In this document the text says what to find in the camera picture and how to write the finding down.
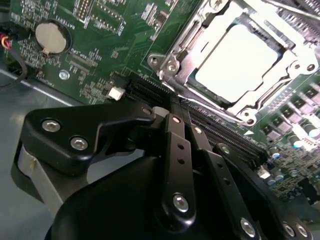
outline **green circuit board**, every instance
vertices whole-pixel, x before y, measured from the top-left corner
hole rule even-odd
[[[149,68],[146,57],[151,53],[165,54],[190,18],[200,0],[11,0],[12,22],[30,28],[45,20],[54,20],[67,27],[72,38],[70,49],[54,57],[39,51],[32,36],[13,42],[26,64],[39,72],[36,78],[52,88],[84,103],[104,103],[103,90],[112,84],[111,76],[135,73],[159,84],[156,74]],[[155,25],[156,16],[161,20]],[[68,80],[59,78],[66,70]],[[264,107],[253,127],[237,125],[217,116],[216,121],[244,139],[262,147],[277,146],[282,157],[275,163],[285,174],[284,181],[272,189],[285,198],[288,191],[308,177],[313,184],[320,182],[320,154],[318,149],[306,152],[288,143],[291,132],[277,140],[262,131],[278,117],[281,107],[310,84],[320,82],[320,76],[300,76],[281,94]],[[297,176],[290,172],[297,170]]]
[[[110,76],[131,72],[158,81],[148,67],[150,53],[165,54],[198,0],[12,0],[11,21],[35,30],[47,19],[66,26],[68,52],[46,57],[34,37],[14,43],[25,62],[39,69],[37,79],[85,104],[103,103]],[[161,19],[155,26],[155,19]],[[61,80],[59,72],[70,73]]]

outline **capacitor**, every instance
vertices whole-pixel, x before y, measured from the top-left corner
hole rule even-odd
[[[298,171],[295,170],[295,169],[291,170],[291,171],[290,171],[290,176],[293,177],[293,178],[296,177],[296,176],[298,176]]]
[[[286,194],[286,196],[288,197],[288,199],[292,200],[295,198],[295,194],[293,191],[288,191],[288,193]]]
[[[300,196],[302,194],[301,189],[299,187],[295,187],[293,192],[296,196]]]
[[[280,182],[285,178],[285,175],[280,171],[280,169],[272,171],[272,176],[277,182]]]
[[[265,179],[266,184],[269,186],[272,186],[275,184],[277,181],[273,178],[273,176],[269,176],[267,179]]]
[[[320,129],[316,128],[311,123],[307,123],[303,126],[303,129],[308,134],[310,138],[315,138],[320,135]]]
[[[292,144],[295,149],[301,148],[304,142],[297,137],[297,135],[291,135],[288,137],[288,141]]]
[[[279,153],[279,149],[275,146],[272,146],[269,148],[269,151],[270,151],[270,154],[271,154],[271,157],[273,159],[278,159],[280,158],[280,153]]]

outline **red wire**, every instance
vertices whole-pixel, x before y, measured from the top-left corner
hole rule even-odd
[[[10,43],[8,42],[8,40],[6,40],[4,43],[5,43],[5,46],[6,46],[8,49],[11,49],[11,46],[10,46]]]

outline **silver screw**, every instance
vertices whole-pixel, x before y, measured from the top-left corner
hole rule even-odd
[[[67,70],[61,70],[59,72],[59,78],[62,80],[68,80],[70,78],[70,73]]]
[[[57,132],[60,130],[61,126],[60,124],[55,121],[55,120],[45,120],[43,123],[42,123],[42,128],[44,130],[46,130],[47,132],[51,132],[51,133],[54,133],[54,132]]]
[[[173,205],[182,213],[185,213],[189,210],[188,201],[180,194],[173,196]]]
[[[294,237],[296,234],[295,234],[295,231],[292,229],[292,227],[290,227],[288,224],[284,223],[282,224],[284,230],[291,236],[291,237]]]
[[[156,65],[158,63],[158,59],[156,57],[152,57],[150,61],[153,65]]]
[[[247,219],[241,218],[240,223],[243,231],[245,231],[249,237],[254,238],[256,236],[256,230]]]
[[[82,137],[74,137],[70,142],[71,146],[79,151],[85,150],[88,148],[88,142],[84,140]]]
[[[142,111],[145,113],[145,114],[148,114],[148,115],[151,115],[151,111],[149,109],[146,109],[146,108],[142,108]]]
[[[175,71],[177,70],[177,66],[174,65],[174,64],[170,64],[170,65],[168,66],[168,70],[169,70],[170,72],[175,72]]]
[[[180,120],[179,120],[177,117],[174,116],[172,119],[173,119],[173,121],[175,121],[176,123],[180,123]]]
[[[226,146],[223,146],[223,147],[222,147],[222,150],[223,150],[226,154],[229,154],[229,153],[230,153],[229,149],[228,149]]]
[[[308,233],[307,233],[307,231],[304,229],[303,226],[301,226],[301,225],[298,224],[298,223],[297,223],[295,226],[296,226],[296,228],[298,229],[299,233],[301,233],[302,236],[304,236],[305,238],[308,237]]]
[[[198,128],[197,126],[194,128],[194,130],[195,130],[198,134],[201,134],[201,133],[202,133],[201,129]]]

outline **black mounting arm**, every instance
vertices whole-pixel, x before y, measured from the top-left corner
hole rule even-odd
[[[40,109],[24,121],[16,185],[55,216],[47,239],[311,240],[237,154],[214,149],[188,111],[138,102]],[[144,156],[88,184],[89,166]]]

